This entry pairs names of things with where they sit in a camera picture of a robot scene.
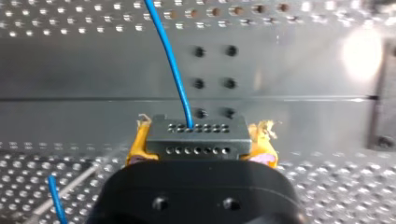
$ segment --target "metal surface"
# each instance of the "metal surface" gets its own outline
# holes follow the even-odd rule
[[[388,42],[385,61],[378,81],[378,100],[373,112],[373,123],[370,129],[369,148],[394,151],[396,139],[396,76],[394,63],[395,44]]]
[[[250,152],[251,139],[243,117],[206,119],[195,122],[155,116],[150,125],[147,151],[160,160],[224,159],[237,160]]]

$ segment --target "black plastic part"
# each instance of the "black plastic part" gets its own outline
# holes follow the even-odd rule
[[[302,224],[290,182],[251,161],[143,161],[106,182],[88,224]]]

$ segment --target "metal wall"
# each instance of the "metal wall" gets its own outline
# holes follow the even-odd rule
[[[391,12],[373,15],[360,0],[155,4],[194,110],[202,108],[215,118],[231,108],[248,122],[275,120],[279,139],[273,143],[280,160],[289,164],[281,167],[298,168],[302,161],[321,167],[329,160],[344,166],[351,160],[363,170],[366,163],[381,163],[379,154],[365,148],[381,65],[388,57],[385,39],[393,38]],[[236,47],[235,55],[227,54],[230,46]],[[205,50],[203,57],[195,54],[197,47]],[[0,1],[0,74],[0,147],[7,161],[0,165],[6,172],[18,168],[12,160],[27,160],[20,153],[37,155],[40,164],[52,160],[59,165],[62,159],[56,156],[84,156],[88,161],[82,163],[89,163],[124,149],[116,165],[105,170],[109,175],[134,139],[138,114],[183,118],[160,39],[140,1]],[[202,89],[194,86],[197,78],[205,83]],[[224,85],[227,78],[236,88]],[[323,154],[329,157],[318,157]],[[41,164],[40,169],[72,178],[58,165],[52,170]],[[90,187],[74,193],[94,195],[107,175],[93,177]],[[7,220],[25,220],[47,198],[28,194],[34,201],[23,208],[30,201],[16,202],[21,189],[2,181],[1,217]],[[44,175],[30,184],[46,194]],[[315,191],[305,188],[302,195],[309,190]],[[90,208],[74,206],[78,200],[70,201],[71,213],[79,213],[75,223]],[[321,208],[307,202],[317,211],[308,215],[321,221]],[[334,223],[339,218],[324,219]],[[53,220],[49,212],[40,222]],[[348,217],[344,223],[359,220],[365,219]]]

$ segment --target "bright light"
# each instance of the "bright light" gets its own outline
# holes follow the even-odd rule
[[[382,63],[383,43],[374,28],[360,28],[345,40],[342,59],[349,75],[361,82],[370,81]]]

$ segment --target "blue wire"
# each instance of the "blue wire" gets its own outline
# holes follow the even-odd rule
[[[67,224],[66,214],[64,213],[64,208],[62,207],[61,200],[59,199],[58,190],[56,190],[55,176],[49,175],[48,181],[49,181],[49,192],[53,200],[56,216],[58,217],[61,224]]]
[[[177,62],[175,55],[172,51],[171,43],[169,42],[168,36],[166,35],[165,30],[163,29],[163,24],[161,23],[160,17],[155,10],[154,4],[151,0],[145,0],[146,7],[148,8],[148,12],[151,15],[152,21],[154,22],[155,27],[157,28],[158,35],[160,36],[161,41],[163,42],[163,48],[165,49],[166,56],[168,57],[169,64],[171,66],[172,74],[174,76],[178,95],[180,96],[181,103],[184,108],[184,115],[186,116],[187,126],[189,128],[193,128],[194,121],[192,120],[191,110],[189,100],[187,99],[186,92],[184,91],[183,81],[181,80],[180,73],[178,71]]]

